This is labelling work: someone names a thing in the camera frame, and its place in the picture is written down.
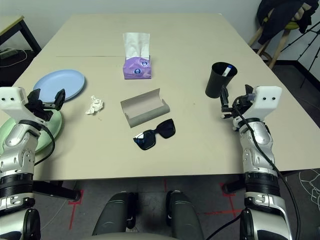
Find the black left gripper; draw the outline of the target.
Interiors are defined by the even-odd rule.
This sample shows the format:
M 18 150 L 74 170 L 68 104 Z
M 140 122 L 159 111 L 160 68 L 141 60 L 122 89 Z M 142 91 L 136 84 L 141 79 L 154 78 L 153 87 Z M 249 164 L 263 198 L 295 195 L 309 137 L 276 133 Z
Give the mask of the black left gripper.
M 66 92 L 64 88 L 57 92 L 54 103 L 42 102 L 39 99 L 40 92 L 40 89 L 31 91 L 27 96 L 28 103 L 25 107 L 36 117 L 44 120 L 45 122 L 49 122 L 53 116 L 52 110 L 61 110 L 65 102 Z

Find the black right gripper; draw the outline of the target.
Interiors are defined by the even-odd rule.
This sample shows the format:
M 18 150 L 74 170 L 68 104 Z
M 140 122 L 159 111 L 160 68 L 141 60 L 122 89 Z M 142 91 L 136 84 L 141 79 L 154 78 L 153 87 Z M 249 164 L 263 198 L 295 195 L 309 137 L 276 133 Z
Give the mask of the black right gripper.
M 229 106 L 229 93 L 227 88 L 223 85 L 220 92 L 220 102 L 221 102 L 221 118 L 222 119 L 229 119 L 229 118 L 236 118 L 239 116 L 239 113 L 236 109 L 243 115 L 250 108 L 250 101 L 248 97 L 253 95 L 253 87 L 246 84 L 245 85 L 245 95 L 246 96 L 239 96 L 234 100 L 235 106 Z

